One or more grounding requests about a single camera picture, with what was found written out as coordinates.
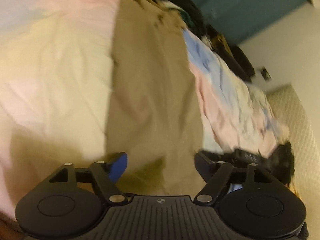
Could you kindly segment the pile of mixed clothes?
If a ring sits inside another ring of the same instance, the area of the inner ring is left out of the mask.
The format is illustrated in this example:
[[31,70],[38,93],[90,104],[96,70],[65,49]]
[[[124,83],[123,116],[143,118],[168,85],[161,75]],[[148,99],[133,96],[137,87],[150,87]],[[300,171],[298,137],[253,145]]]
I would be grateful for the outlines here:
[[176,10],[188,29],[227,63],[242,81],[251,82],[255,70],[238,46],[230,46],[225,37],[210,24],[205,24],[200,9],[192,0],[151,0],[168,10]]

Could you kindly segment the blue curtain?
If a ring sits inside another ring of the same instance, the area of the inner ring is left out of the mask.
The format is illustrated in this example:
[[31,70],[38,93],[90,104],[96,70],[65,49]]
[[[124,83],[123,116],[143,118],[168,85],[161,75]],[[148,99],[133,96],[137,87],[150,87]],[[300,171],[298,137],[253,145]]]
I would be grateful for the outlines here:
[[309,0],[191,0],[209,27],[239,44]]

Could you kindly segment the quilted cream pillow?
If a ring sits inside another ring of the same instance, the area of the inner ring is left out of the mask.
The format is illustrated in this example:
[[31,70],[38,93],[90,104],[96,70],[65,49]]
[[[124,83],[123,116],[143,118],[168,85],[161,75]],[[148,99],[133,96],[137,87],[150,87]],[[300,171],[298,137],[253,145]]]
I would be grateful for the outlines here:
[[319,151],[306,111],[291,85],[267,94],[277,119],[289,128],[295,156],[295,175],[290,184],[306,205],[307,215],[319,215]]

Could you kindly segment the beige t-shirt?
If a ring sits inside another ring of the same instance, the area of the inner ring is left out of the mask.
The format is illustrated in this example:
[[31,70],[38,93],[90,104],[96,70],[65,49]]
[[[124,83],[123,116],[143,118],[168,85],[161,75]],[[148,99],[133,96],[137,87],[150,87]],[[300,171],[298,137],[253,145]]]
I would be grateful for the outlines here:
[[204,185],[194,166],[203,125],[183,28],[176,12],[120,0],[106,150],[128,155],[122,191],[195,196]]

